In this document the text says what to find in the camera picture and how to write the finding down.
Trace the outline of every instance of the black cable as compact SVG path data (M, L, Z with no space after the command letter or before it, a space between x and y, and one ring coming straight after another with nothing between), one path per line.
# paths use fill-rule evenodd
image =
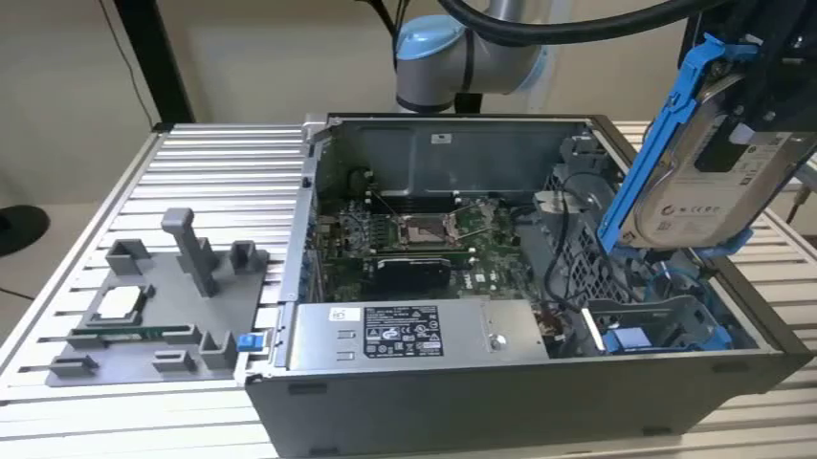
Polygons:
M0 287L0 292L2 292L3 294L9 294L13 296L18 296L22 299L27 299L29 301L33 301L34 298L26 294L21 294L19 292L14 292L13 290L9 289L3 289L2 287Z
M644 32L732 0L668 0L643 10L565 24L501 21L471 8L463 0L437 1L452 18L491 41L513 45L560 45Z
M649 135L649 129L652 129L652 124L655 124L655 118L652 118L652 120L649 121L649 124L647 124L647 127L643 130L643 133L640 134L640 145L643 148L643 144L647 141L647 136Z
M609 189L612 190L612 192L615 192L615 188L612 187L612 185L609 185L605 181L605 179L603 178L603 176L595 172L591 171L579 171L579 172L572 172L565 178L564 180L561 180L561 182L557 185L557 189L555 191L560 192L560 199L561 199L561 225L560 225L560 231L559 231L559 238L556 240L556 247L553 249L552 252L552 258L549 259L549 263L547 264L547 269L544 270L544 276L543 276L543 287L544 287L544 292L547 293L547 296L549 296L549 298L552 299L552 302L555 302L563 309L569 309L571 311L573 311L575 313L577 313L577 308L575 308L575 306L572 306L568 302L567 299L557 295L552 289L549 288L549 279L552 277L552 272L555 270L556 264L559 262L559 259L561 258L561 255L564 254L564 245L567 243L567 232L568 232L568 209L567 209L567 199L564 197L564 195L568 193L571 194L579 201L580 201L580 197L577 196L577 193L575 193L573 191L571 191L569 189L567 189L567 182L569 181L569 179L572 179L573 177L577 176L593 176L593 177L599 177L603 182L607 184L607 186L609 187ZM595 238L595 242L596 242L596 246L597 246L597 253L600 256L600 262L604 264L607 271L609 271L609 279L612 280L612 282L617 285L617 287L627 293L629 300L640 300L637 295L635 294L633 290L627 286L627 284L624 282L620 281L620 279L615 276L613 270L612 270L612 262L609 261L609 257L605 253L605 251L603 251L603 249L600 248L600 241L597 240L597 235L593 232L593 238Z
M118 36L115 36L115 31L113 30L113 24L110 23L110 16L106 13L106 8L103 7L102 0L97 0L97 3L99 4L101 14L103 15L103 22L106 23L106 27L110 30L110 36L113 37L113 43L115 43L115 49L118 50L118 55L125 61L125 65L128 66L128 74L130 75L132 91L136 94L138 105L141 105L141 111L144 112L144 118L148 119L148 126L153 128L153 118L150 117L150 112L148 111L148 107L144 104L144 99L141 98L141 94L138 93L138 86L136 84L136 75L133 73L130 62L128 61L128 56L125 55L125 50L122 50L122 45L118 42Z
M382 23L382 27L388 31L388 35L392 37L396 35L396 31L393 28L392 17L388 14L388 10L385 9L385 5L382 5L382 0L357 0L358 2L366 3L373 11L377 13L377 17L380 18L380 22Z
M794 203L791 204L791 209L788 210L788 216L786 217L786 224L791 224L794 221L794 217L796 216L796 211L800 206L804 204L807 200L807 196L811 194L811 190L807 186L800 186L800 189L796 190L794 195Z
M794 217L796 216L796 211L799 210L799 208L800 208L799 204L791 205L791 210L788 210L788 216L786 217L786 225L791 225L791 222L794 221Z
M405 11L408 10L408 3L411 0L398 0L396 2L396 10L393 11L393 35L392 35L392 63L396 68L396 41L398 40L398 30L403 28L403 21L405 19Z

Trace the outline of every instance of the label sticker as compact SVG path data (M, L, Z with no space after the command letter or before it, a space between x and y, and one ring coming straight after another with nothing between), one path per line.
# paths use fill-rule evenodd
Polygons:
M451 134L431 134L431 144L432 145L451 143L451 139L452 139Z
M369 359L440 357L436 306L364 308L364 354Z
M669 240L715 233L790 136L791 132L776 132L763 143L747 145L728 172L700 172L690 162L663 191L645 225L651 236Z
M360 308L329 308L330 322L358 322Z

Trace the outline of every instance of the power supply label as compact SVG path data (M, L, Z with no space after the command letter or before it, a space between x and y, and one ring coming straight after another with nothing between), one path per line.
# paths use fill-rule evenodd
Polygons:
M436 306L364 308L364 354L369 359L441 357Z

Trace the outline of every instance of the blue drive bay bracket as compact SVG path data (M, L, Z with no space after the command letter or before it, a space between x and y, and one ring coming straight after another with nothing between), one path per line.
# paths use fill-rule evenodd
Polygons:
M633 248L616 245L621 224L627 219L628 212L635 205L678 126L688 121L695 112L698 107L695 95L700 79L706 73L707 64L715 59L731 61L750 60L756 54L756 46L754 45L726 45L711 35L706 34L704 36L706 41L686 53L675 84L663 102L663 107L652 123L652 128L647 134L637 156L635 156L621 188L615 194L612 204L600 220L597 239L607 252L633 250ZM695 251L700 256L707 257L734 253L750 235L751 231L746 228L728 241L724 241L722 245L695 249Z

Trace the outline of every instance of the white wall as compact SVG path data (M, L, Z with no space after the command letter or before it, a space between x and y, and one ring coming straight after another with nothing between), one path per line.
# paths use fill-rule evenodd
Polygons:
M583 20L657 0L557 2L568 4L569 20ZM541 2L543 10L548 3ZM487 1L471 4L480 7ZM308 111L393 109L388 36L364 3L162 0L160 11L200 120L290 122ZM408 16L440 11L435 0L415 0ZM679 23L632 37L559 47L541 111L651 118L676 72L682 34ZM483 109L523 113L525 95L489 96Z
M655 2L553 1L572 20ZM439 11L435 0L415 0L408 16ZM298 122L309 111L393 109L389 39L364 3L160 0L160 12L200 121ZM557 47L540 110L649 118L682 28ZM148 123L95 0L6 0L0 62L0 205L99 200ZM525 95L489 96L483 109L523 113Z
M99 200L149 127L95 0L2 2L0 106L0 206Z
M581 21L645 8L659 1L569 3L569 20ZM684 25L680 21L611 40L559 46L543 111L599 113L612 120L649 120L678 73Z
M393 110L390 39L362 2L162 0L160 11L198 120ZM415 0L407 19L440 12L436 1ZM523 112L524 96L485 107Z

